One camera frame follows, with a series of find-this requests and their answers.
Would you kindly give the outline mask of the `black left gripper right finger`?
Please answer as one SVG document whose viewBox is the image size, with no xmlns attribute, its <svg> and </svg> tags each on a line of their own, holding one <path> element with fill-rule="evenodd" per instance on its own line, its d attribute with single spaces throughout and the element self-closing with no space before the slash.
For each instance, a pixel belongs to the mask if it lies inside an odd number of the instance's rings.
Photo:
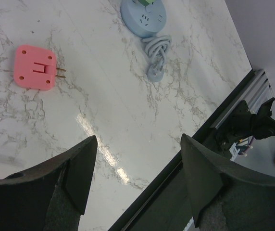
<svg viewBox="0 0 275 231">
<path fill-rule="evenodd" d="M 181 137 L 194 225 L 201 231 L 275 231 L 275 177 Z"/>
</svg>

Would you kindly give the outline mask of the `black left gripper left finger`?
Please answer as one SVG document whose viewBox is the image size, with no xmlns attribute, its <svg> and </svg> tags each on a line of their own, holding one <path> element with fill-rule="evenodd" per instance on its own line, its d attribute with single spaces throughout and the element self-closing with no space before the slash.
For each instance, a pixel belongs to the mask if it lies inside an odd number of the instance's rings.
<svg viewBox="0 0 275 231">
<path fill-rule="evenodd" d="M 34 167 L 0 179 L 0 231 L 76 231 L 97 155 L 91 136 Z"/>
</svg>

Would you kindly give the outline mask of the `coral square adapter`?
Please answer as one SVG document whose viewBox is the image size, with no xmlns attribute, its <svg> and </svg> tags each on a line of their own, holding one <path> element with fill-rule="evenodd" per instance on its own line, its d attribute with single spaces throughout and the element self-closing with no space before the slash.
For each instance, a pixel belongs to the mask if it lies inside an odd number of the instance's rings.
<svg viewBox="0 0 275 231">
<path fill-rule="evenodd" d="M 13 67 L 13 80 L 17 86 L 24 89 L 47 91 L 55 86 L 58 71 L 65 72 L 57 67 L 57 57 L 51 50 L 21 45 L 16 49 Z"/>
</svg>

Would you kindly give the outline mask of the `blue round power strip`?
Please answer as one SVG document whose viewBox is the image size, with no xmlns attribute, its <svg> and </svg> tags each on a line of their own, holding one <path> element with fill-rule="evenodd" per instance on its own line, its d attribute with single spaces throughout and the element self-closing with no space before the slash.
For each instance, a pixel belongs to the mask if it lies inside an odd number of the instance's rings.
<svg viewBox="0 0 275 231">
<path fill-rule="evenodd" d="M 157 36 L 167 21 L 163 2 L 155 0 L 153 4 L 144 6 L 138 0 L 124 0 L 120 10 L 127 28 L 145 43 L 144 52 L 150 59 L 147 78 L 151 82 L 160 82 L 164 76 L 167 53 L 172 45 L 170 36 Z"/>
</svg>

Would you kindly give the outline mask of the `green cube plug adapter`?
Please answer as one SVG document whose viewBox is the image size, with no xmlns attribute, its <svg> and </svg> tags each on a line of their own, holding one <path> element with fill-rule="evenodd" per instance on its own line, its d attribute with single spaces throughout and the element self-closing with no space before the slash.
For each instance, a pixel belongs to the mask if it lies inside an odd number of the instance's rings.
<svg viewBox="0 0 275 231">
<path fill-rule="evenodd" d="M 150 4 L 153 4 L 155 0 L 138 0 L 142 5 L 148 6 Z"/>
</svg>

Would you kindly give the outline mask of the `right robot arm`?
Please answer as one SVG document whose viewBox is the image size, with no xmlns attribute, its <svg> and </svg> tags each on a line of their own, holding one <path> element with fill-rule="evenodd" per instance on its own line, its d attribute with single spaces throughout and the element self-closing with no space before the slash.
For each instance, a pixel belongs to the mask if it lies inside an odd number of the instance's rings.
<svg viewBox="0 0 275 231">
<path fill-rule="evenodd" d="M 240 101 L 217 129 L 214 139 L 218 151 L 226 151 L 233 143 L 251 136 L 257 140 L 275 136 L 275 120 L 271 118 L 274 101 L 275 97 L 264 102 L 256 114 L 250 112 L 245 100 Z"/>
</svg>

